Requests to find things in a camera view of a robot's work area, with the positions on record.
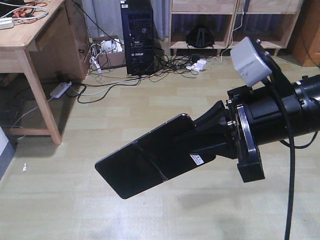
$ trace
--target laminate floor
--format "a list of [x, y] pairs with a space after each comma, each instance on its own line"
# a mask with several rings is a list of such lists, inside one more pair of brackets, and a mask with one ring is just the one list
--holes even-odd
[[[319, 73], [316, 67], [274, 59], [291, 82]], [[114, 79], [110, 77], [126, 77], [126, 69], [103, 75], [107, 77], [89, 75], [84, 83], [111, 83]], [[222, 64], [206, 65], [196, 78], [171, 73], [158, 82], [145, 79], [138, 86], [114, 87], [96, 103], [75, 101], [63, 111], [68, 98], [50, 101], [55, 117], [68, 112], [63, 143], [55, 146], [49, 137], [19, 140], [0, 181], [0, 239], [283, 239], [289, 149], [279, 142], [260, 146], [266, 179], [250, 183], [242, 182], [237, 160], [218, 156], [123, 200], [94, 168], [101, 158], [180, 113], [199, 117], [216, 101], [225, 101], [228, 90], [242, 85], [230, 57], [224, 57]], [[89, 89], [86, 94], [97, 91]], [[32, 107], [30, 103], [25, 110]], [[26, 116], [24, 124], [42, 124], [37, 114]], [[310, 138], [297, 137], [296, 144]], [[317, 138], [309, 148], [296, 151], [292, 240], [320, 239], [319, 143]]]

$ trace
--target desk leg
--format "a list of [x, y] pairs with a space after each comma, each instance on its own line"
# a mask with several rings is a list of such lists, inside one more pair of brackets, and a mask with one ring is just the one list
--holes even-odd
[[23, 49], [16, 50], [15, 52], [21, 63], [24, 74], [30, 84], [34, 98], [39, 106], [39, 109], [43, 116], [46, 127], [48, 128], [48, 131], [52, 137], [52, 140], [56, 145], [60, 145], [62, 142], [62, 138], [58, 130], [56, 121], [54, 119], [54, 116], [51, 112], [48, 101], [46, 99], [44, 90], [39, 81], [39, 78], [36, 73], [36, 69], [32, 62], [30, 54], [27, 50], [23, 50]]

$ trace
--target cardboard box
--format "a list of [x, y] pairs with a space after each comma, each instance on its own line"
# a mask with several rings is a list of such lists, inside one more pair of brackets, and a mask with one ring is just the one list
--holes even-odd
[[[118, 38], [117, 35], [112, 35], [111, 37], [114, 39]], [[102, 41], [109, 41], [109, 40], [111, 40], [111, 38], [108, 36], [99, 36], [99, 37], [92, 38], [92, 42], [94, 44], [101, 44]], [[116, 69], [116, 68], [121, 68], [126, 66], [126, 57], [125, 57], [124, 50], [101, 54], [98, 56], [97, 60], [102, 70]]]

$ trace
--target gray curtain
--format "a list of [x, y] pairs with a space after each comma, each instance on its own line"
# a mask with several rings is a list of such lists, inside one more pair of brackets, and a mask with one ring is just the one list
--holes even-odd
[[[170, 0], [151, 0], [151, 4], [157, 37], [167, 38], [169, 36]], [[82, 0], [82, 5], [84, 11], [107, 34], [123, 38], [120, 0]], [[104, 34], [89, 18], [86, 18], [86, 22], [91, 38]]]

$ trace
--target usb port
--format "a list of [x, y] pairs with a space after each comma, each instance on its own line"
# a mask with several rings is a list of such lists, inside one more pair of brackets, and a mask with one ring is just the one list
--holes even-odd
[[142, 42], [134, 43], [135, 48], [142, 48], [142, 46], [143, 46]]

